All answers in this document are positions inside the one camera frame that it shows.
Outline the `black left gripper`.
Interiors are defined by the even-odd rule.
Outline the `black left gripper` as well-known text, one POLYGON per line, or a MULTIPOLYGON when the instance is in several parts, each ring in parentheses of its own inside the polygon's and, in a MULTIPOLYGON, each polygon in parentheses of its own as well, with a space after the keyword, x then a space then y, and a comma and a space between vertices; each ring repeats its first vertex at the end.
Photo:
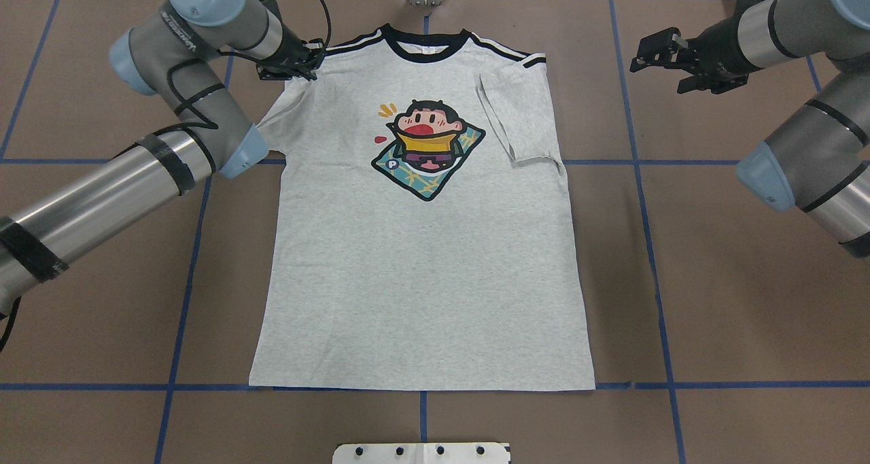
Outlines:
POLYGON ((317 79, 316 70, 326 56, 326 40, 299 39, 286 26, 270 28, 257 45, 257 74, 264 81, 317 79))

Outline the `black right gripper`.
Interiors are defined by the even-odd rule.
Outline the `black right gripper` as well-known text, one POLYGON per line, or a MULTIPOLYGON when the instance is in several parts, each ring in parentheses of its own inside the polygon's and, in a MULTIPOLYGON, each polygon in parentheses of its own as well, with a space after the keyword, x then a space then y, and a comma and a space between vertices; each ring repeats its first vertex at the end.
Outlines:
POLYGON ((718 22, 678 50, 675 63, 691 74, 678 83, 677 93, 709 90, 722 94, 748 83, 752 64, 737 42, 737 23, 718 22))

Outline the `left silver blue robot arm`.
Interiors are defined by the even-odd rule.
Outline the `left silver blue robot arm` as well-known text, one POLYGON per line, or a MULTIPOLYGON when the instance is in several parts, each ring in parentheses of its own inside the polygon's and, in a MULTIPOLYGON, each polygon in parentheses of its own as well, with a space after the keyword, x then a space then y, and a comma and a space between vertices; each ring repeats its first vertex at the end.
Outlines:
POLYGON ((165 0, 122 34, 109 51, 115 74, 139 94, 160 96, 177 123, 2 217, 2 318, 12 318, 26 291, 56 279, 156 208, 215 173, 236 178, 269 154, 212 60, 253 62, 261 80, 314 80, 326 46, 286 27, 277 0, 165 0))

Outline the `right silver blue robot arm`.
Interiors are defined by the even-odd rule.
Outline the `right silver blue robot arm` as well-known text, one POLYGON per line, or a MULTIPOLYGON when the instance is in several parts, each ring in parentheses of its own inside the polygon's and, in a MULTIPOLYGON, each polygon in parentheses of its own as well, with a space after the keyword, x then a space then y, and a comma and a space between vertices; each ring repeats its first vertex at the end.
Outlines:
POLYGON ((846 253, 868 260, 868 0, 743 1, 693 39, 663 33, 678 92, 726 92, 762 71, 823 53, 828 84, 736 166, 737 179, 775 211, 799 209, 846 253))

